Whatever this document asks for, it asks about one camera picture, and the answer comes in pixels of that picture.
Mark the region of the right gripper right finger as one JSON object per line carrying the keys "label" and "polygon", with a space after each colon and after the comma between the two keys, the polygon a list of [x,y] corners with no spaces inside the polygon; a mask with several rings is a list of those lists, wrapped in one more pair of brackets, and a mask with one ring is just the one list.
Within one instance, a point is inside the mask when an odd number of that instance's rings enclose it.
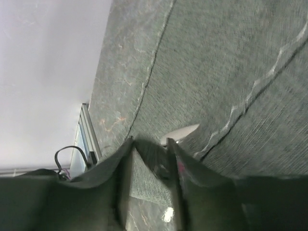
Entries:
{"label": "right gripper right finger", "polygon": [[224,177],[167,140],[177,231],[305,231],[307,176]]}

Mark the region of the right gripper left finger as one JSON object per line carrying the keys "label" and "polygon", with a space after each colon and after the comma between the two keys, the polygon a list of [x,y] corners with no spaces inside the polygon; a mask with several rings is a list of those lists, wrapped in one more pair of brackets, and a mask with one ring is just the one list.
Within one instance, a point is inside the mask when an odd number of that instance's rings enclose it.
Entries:
{"label": "right gripper left finger", "polygon": [[3,231],[123,231],[128,216],[133,139],[83,174],[60,180],[36,170],[0,179]]}

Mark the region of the grey cloth napkin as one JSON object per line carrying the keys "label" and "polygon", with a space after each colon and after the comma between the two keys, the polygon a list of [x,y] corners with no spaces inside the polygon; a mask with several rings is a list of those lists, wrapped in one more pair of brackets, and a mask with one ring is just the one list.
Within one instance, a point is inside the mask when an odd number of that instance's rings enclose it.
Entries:
{"label": "grey cloth napkin", "polygon": [[226,176],[308,172],[308,3],[178,0],[131,134]]}

